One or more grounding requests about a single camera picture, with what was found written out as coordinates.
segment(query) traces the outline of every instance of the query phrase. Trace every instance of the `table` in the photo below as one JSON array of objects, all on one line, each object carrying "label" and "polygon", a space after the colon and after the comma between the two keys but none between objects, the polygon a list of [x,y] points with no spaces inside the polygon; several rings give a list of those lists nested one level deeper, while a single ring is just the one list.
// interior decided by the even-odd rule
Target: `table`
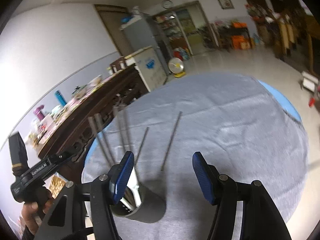
[{"label": "table", "polygon": [[80,100],[71,100],[68,110],[57,121],[56,127],[40,140],[40,159],[47,155],[73,147],[77,156],[62,166],[59,173],[75,183],[81,182],[81,172],[85,156],[94,140],[88,117],[100,113],[107,126],[113,119],[112,106],[119,95],[124,104],[129,105],[134,98],[148,93],[134,64],[107,77],[97,87],[88,90]]}]

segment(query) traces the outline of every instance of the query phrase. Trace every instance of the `finger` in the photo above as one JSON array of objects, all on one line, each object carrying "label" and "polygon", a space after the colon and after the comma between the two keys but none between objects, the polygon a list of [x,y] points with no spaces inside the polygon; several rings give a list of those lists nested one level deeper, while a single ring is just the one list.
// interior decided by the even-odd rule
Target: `finger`
[{"label": "finger", "polygon": [[47,189],[47,194],[48,194],[48,198],[49,198],[49,199],[52,198],[52,193],[51,193],[51,191],[48,190],[48,189]]},{"label": "finger", "polygon": [[44,213],[44,214],[46,214],[46,213],[49,211],[49,209],[50,209],[53,201],[54,201],[54,198],[50,198],[50,199],[44,204],[44,208],[43,208],[43,213]]},{"label": "finger", "polygon": [[21,215],[26,223],[26,226],[33,235],[35,235],[38,230],[38,224],[33,217],[33,214],[35,214],[37,211],[38,204],[36,202],[24,203],[21,211]]}]

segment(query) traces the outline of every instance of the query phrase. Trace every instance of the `gray tablecloth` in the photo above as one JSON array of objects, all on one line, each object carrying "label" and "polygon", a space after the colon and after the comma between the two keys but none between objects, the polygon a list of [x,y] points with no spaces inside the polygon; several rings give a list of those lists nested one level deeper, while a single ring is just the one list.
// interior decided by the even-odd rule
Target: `gray tablecloth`
[{"label": "gray tablecloth", "polygon": [[[165,171],[160,171],[179,111],[183,114]],[[196,151],[235,181],[261,180],[284,221],[293,214],[307,173],[307,134],[254,78],[228,73],[187,76],[139,98],[127,113],[135,156],[150,127],[137,173],[144,185],[166,199],[167,210],[154,224],[115,217],[122,239],[207,238],[215,207],[204,199],[192,169]],[[120,160],[123,151],[115,120],[106,131]],[[82,181],[106,173],[105,163],[95,141]],[[233,235],[238,239],[241,211],[239,203]]]}]

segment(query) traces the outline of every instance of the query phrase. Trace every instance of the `glass door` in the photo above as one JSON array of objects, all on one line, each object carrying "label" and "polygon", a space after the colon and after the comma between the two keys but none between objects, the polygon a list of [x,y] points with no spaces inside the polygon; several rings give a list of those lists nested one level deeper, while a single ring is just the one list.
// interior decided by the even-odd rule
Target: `glass door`
[{"label": "glass door", "polygon": [[175,12],[159,16],[156,20],[164,31],[164,34],[169,38],[170,46],[173,50],[181,47],[190,51],[186,34]]},{"label": "glass door", "polygon": [[193,54],[210,51],[213,48],[209,29],[196,4],[176,11]]}]

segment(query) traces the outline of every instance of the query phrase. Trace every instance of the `red object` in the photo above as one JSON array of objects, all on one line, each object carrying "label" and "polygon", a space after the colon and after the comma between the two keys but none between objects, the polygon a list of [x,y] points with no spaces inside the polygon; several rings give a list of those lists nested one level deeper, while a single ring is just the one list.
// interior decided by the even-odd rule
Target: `red object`
[{"label": "red object", "polygon": [[243,27],[247,27],[246,23],[233,23],[233,27],[235,28],[243,28]]},{"label": "red object", "polygon": [[183,58],[181,57],[180,52],[174,51],[173,55],[174,55],[174,57],[177,57],[177,58],[179,58],[179,59],[181,59],[183,61]]},{"label": "red object", "polygon": [[313,105],[315,104],[315,99],[314,98],[310,98],[309,100],[309,107],[313,107]]},{"label": "red object", "polygon": [[234,49],[241,49],[241,42],[245,42],[244,36],[242,35],[231,36],[231,39]]}]

